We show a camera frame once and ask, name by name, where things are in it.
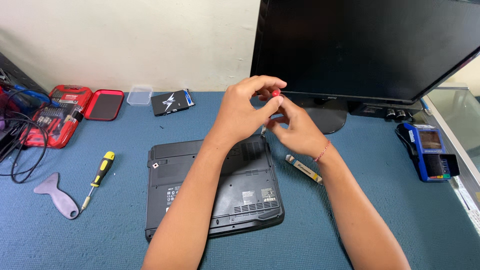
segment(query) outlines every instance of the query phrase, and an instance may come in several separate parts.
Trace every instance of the white wall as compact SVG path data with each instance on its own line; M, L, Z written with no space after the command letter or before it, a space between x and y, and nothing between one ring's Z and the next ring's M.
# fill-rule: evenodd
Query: white wall
M480 96L480 56L448 78L447 82L466 83L474 96Z
M3 0L0 51L44 89L225 90L250 74L260 0Z

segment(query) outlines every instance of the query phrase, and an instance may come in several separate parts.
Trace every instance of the person's left hand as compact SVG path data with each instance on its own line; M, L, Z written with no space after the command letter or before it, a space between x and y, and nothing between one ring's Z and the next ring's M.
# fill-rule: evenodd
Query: person's left hand
M256 110L250 99L260 94L259 99L266 101L274 90L287 86L276 77L253 76L245 78L236 85L229 86L223 96L220 110L207 138L218 145L232 147L237 142L251 136L282 104L283 97L271 98L265 106Z

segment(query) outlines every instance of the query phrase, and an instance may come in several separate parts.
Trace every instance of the blue payment terminal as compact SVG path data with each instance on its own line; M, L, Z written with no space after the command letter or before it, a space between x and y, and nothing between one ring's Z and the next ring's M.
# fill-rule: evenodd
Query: blue payment terminal
M456 156L447 154L440 130L427 124L402 123L395 130L424 182L448 181L460 174Z

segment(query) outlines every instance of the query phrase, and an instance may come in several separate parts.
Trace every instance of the person's right hand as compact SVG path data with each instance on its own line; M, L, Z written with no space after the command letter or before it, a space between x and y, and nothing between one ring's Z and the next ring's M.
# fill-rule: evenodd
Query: person's right hand
M281 117L272 118L266 125L288 149L298 154L318 157L328 144L327 138L313 123L307 112L284 96L278 111Z

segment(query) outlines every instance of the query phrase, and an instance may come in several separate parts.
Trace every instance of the knob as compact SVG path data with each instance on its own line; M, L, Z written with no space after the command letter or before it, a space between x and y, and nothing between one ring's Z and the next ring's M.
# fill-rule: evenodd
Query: knob
M403 120L405 119L407 115L405 114L405 111L404 110L397 110L396 111L396 119L397 120Z
M386 117L388 119L395 119L395 111L393 109L388 109Z

